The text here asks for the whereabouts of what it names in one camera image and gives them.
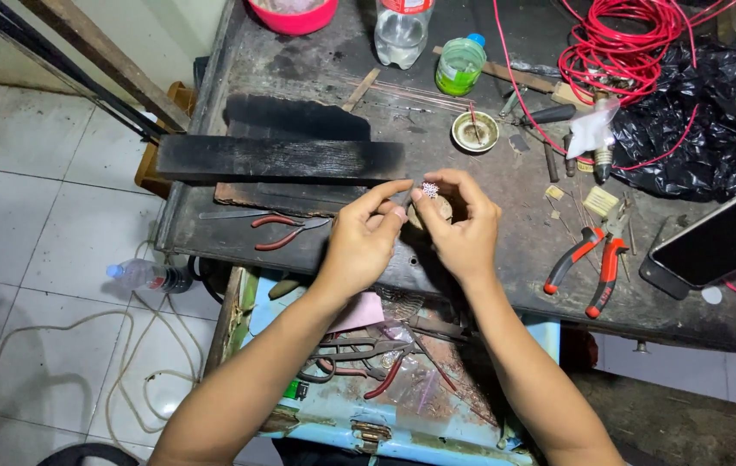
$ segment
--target wooden workbench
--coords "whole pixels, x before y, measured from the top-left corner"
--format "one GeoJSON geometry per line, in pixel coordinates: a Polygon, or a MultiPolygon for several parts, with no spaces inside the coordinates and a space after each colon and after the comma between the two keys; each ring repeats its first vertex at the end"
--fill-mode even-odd
{"type": "MultiPolygon", "coordinates": [[[[252,136],[247,129],[233,125],[228,128],[223,121],[222,113],[230,93],[342,104],[354,90],[353,85],[343,82],[342,74],[356,76],[358,80],[378,66],[371,48],[374,3],[358,4],[366,10],[357,10],[355,2],[340,2],[332,23],[321,31],[305,37],[280,37],[250,19],[240,1],[230,0],[221,19],[190,133],[252,136]]],[[[519,6],[507,2],[500,3],[500,17],[514,58],[554,65],[566,45],[570,18],[547,3],[519,6]]],[[[503,52],[491,4],[443,0],[437,3],[429,26],[428,45],[415,65],[406,71],[383,67],[379,79],[436,90],[437,57],[430,51],[448,39],[473,31],[489,40],[486,46],[489,60],[502,63],[503,52]]],[[[502,95],[509,88],[510,83],[506,81],[482,76],[467,97],[477,101],[477,110],[496,115],[504,103],[502,95]]],[[[541,94],[528,95],[527,103],[530,110],[550,104],[548,96],[541,94]]],[[[632,222],[639,251],[638,255],[628,255],[630,281],[621,271],[610,303],[599,319],[590,320],[584,315],[584,308],[596,289],[598,274],[587,261],[580,261],[570,270],[556,295],[549,296],[542,290],[552,264],[570,248],[572,241],[563,223],[549,217],[552,207],[544,198],[549,177],[543,149],[531,132],[520,132],[531,150],[517,154],[507,139],[518,134],[518,129],[501,124],[500,142],[488,154],[470,157],[459,153],[449,139],[448,130],[457,113],[403,101],[375,90],[365,94],[353,113],[371,123],[373,141],[407,144],[409,176],[420,178],[423,173],[440,167],[466,170],[503,208],[497,273],[517,309],[587,323],[602,332],[647,341],[736,351],[735,293],[724,291],[723,302],[718,305],[705,303],[698,293],[691,293],[679,302],[638,276],[645,251],[665,217],[675,214],[700,217],[715,206],[656,199],[616,180],[606,183],[604,188],[617,196],[627,190],[635,199],[632,222]]],[[[564,126],[549,125],[549,132],[560,140],[564,126]]],[[[563,178],[559,186],[574,198],[565,196],[555,206],[572,233],[578,236],[582,226],[575,207],[580,197],[579,184],[586,196],[595,182],[585,173],[567,178],[563,176],[563,162],[560,165],[563,178]]],[[[200,212],[226,208],[214,203],[214,189],[214,186],[174,184],[161,219],[157,249],[308,274],[316,270],[329,227],[303,232],[282,249],[256,251],[253,244],[261,242],[263,232],[250,228],[250,218],[198,219],[200,212]]],[[[592,261],[598,265],[597,258],[593,257],[592,261]]],[[[456,290],[430,249],[415,248],[403,241],[398,241],[394,258],[379,283],[430,294],[445,295],[456,290]]]]}

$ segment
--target forearm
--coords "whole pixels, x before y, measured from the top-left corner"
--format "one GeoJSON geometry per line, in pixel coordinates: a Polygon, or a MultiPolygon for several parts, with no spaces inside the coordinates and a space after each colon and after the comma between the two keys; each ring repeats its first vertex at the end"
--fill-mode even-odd
{"type": "Polygon", "coordinates": [[[344,302],[311,287],[193,390],[150,466],[230,464],[256,434],[344,302]]]}
{"type": "Polygon", "coordinates": [[[464,286],[512,409],[551,464],[624,464],[601,419],[529,334],[493,275],[464,286]]]}

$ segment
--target phone screen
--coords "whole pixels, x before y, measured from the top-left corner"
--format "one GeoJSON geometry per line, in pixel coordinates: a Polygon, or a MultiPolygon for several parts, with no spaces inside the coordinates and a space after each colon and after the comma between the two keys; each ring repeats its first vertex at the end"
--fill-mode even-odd
{"type": "Polygon", "coordinates": [[[736,270],[736,199],[657,246],[650,254],[653,261],[696,287],[736,270]]]}

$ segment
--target pink bowl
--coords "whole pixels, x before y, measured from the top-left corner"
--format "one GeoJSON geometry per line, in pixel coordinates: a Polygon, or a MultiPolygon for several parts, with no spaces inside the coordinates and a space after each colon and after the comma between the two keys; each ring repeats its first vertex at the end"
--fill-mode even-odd
{"type": "Polygon", "coordinates": [[[303,36],[327,26],[337,12],[337,3],[337,0],[327,0],[309,12],[296,14],[274,13],[253,2],[250,2],[250,7],[274,32],[287,36],[303,36]]]}

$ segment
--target wall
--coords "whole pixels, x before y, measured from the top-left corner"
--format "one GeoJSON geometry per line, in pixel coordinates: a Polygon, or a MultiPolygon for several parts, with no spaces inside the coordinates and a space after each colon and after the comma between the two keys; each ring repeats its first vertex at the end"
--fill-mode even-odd
{"type": "MultiPolygon", "coordinates": [[[[18,0],[4,0],[116,95],[134,100],[89,60],[31,14],[18,0]]],[[[163,90],[177,80],[192,87],[192,61],[210,55],[225,0],[74,0],[149,79],[163,90]]],[[[0,37],[0,84],[75,91],[0,37]]]]}

